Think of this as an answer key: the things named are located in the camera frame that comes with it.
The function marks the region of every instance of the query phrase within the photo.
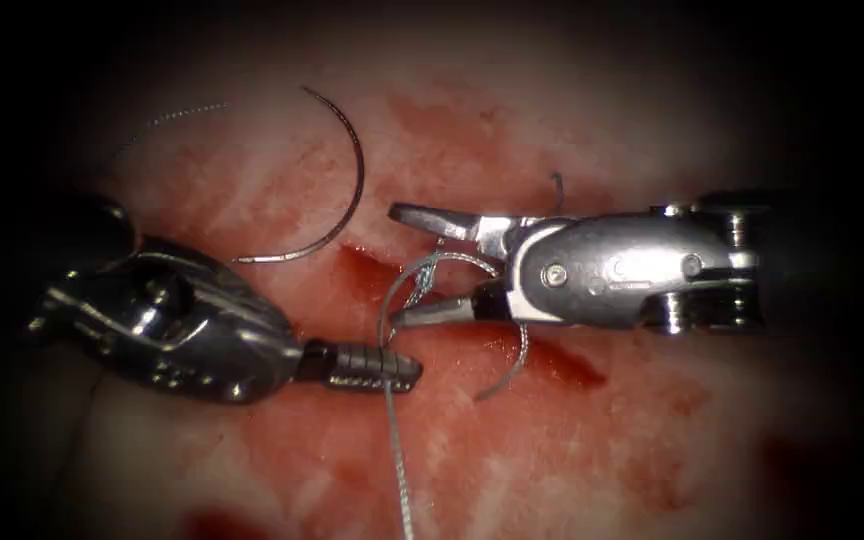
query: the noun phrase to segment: red blood stain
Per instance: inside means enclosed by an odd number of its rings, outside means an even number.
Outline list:
[[[351,300],[378,310],[385,298],[389,286],[395,281],[402,268],[383,264],[365,249],[342,246],[336,256],[335,267],[339,269],[335,277],[344,277],[345,289],[351,295]],[[401,306],[408,296],[409,287],[403,286],[399,297],[393,299],[393,307]]]
[[[443,329],[443,339],[450,344],[481,347],[500,351],[504,356],[517,358],[519,354],[519,330],[505,324],[470,324]],[[590,351],[589,354],[610,354],[608,351]],[[607,382],[607,377],[595,370],[581,356],[569,353],[561,347],[540,338],[529,339],[529,353],[526,368],[540,376],[561,385],[564,389],[595,390]]]
[[[681,486],[686,465],[681,449],[647,444],[636,450],[618,471],[627,495],[653,512],[681,510],[695,502],[695,494]]]
[[[187,540],[274,540],[257,523],[220,508],[198,509],[186,514],[182,531]]]

